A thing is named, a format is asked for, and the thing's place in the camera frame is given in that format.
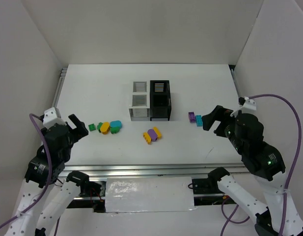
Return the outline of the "small green lego brick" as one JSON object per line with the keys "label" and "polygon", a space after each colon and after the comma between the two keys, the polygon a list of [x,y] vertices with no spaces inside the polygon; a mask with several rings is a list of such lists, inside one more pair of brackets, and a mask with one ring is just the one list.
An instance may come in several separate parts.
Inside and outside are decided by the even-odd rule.
{"label": "small green lego brick", "polygon": [[90,131],[90,132],[95,131],[95,130],[96,130],[96,125],[95,125],[94,123],[89,124],[89,125],[88,125],[88,128],[89,128],[89,131]]}

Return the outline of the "teal small lego brick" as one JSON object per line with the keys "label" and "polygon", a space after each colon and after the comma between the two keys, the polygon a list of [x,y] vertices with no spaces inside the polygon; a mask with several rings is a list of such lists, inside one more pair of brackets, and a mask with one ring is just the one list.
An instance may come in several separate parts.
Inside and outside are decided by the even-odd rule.
{"label": "teal small lego brick", "polygon": [[195,115],[195,122],[197,127],[202,127],[203,126],[202,116]]}

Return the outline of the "green lego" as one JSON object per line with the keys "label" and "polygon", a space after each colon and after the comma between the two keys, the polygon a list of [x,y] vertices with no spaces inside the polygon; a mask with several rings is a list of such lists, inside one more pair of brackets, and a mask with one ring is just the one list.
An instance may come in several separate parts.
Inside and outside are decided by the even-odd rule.
{"label": "green lego", "polygon": [[111,127],[110,128],[110,132],[112,133],[112,134],[116,134],[116,133],[118,133],[120,131],[120,127]]}
{"label": "green lego", "polygon": [[97,125],[97,130],[99,131],[99,133],[101,133],[101,127],[102,127],[102,125],[103,125],[102,122],[98,123],[98,125]]}

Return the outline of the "purple small lego brick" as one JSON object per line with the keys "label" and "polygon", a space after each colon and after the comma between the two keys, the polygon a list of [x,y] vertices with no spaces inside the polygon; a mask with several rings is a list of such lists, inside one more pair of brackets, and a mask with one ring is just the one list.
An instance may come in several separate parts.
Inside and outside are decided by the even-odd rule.
{"label": "purple small lego brick", "polygon": [[196,118],[194,112],[188,112],[188,118],[190,123],[196,123]]}

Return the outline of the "yellow rounded lego brick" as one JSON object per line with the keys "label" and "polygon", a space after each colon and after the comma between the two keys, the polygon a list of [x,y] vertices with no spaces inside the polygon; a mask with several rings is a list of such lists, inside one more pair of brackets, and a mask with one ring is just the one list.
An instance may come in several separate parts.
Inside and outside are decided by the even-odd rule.
{"label": "yellow rounded lego brick", "polygon": [[109,122],[103,122],[100,126],[100,132],[104,135],[108,134],[110,130],[110,123]]}

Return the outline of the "teal rounded lego brick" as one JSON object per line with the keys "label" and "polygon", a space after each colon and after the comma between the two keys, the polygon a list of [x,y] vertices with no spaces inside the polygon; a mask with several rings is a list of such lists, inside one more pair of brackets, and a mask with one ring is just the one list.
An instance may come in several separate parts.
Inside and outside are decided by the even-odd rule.
{"label": "teal rounded lego brick", "polygon": [[119,120],[111,121],[111,122],[110,122],[110,127],[111,127],[111,128],[116,128],[116,127],[122,128],[122,122],[119,121]]}

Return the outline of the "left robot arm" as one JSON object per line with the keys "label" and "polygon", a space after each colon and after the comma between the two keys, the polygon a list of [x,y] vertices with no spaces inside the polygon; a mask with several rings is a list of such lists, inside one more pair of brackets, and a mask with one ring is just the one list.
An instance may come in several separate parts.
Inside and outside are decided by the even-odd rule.
{"label": "left robot arm", "polygon": [[46,204],[59,174],[69,161],[71,149],[81,138],[88,135],[85,124],[74,114],[69,126],[52,107],[38,117],[43,128],[38,129],[42,145],[29,162],[25,174],[24,191],[15,216],[8,220],[8,236],[47,236],[72,200],[89,184],[89,176],[72,171],[56,196]]}

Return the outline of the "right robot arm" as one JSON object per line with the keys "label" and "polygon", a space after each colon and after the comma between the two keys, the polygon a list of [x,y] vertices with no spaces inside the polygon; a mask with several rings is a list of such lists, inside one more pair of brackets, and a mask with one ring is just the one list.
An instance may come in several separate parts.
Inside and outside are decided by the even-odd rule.
{"label": "right robot arm", "polygon": [[223,167],[208,173],[207,178],[193,179],[189,188],[195,194],[220,191],[229,196],[254,223],[260,236],[303,236],[303,220],[296,210],[292,196],[285,188],[287,172],[280,152],[263,140],[264,126],[249,113],[238,112],[217,105],[202,116],[203,129],[210,130],[219,121],[214,133],[227,138],[247,170],[261,186],[266,202],[262,203],[236,182]]}

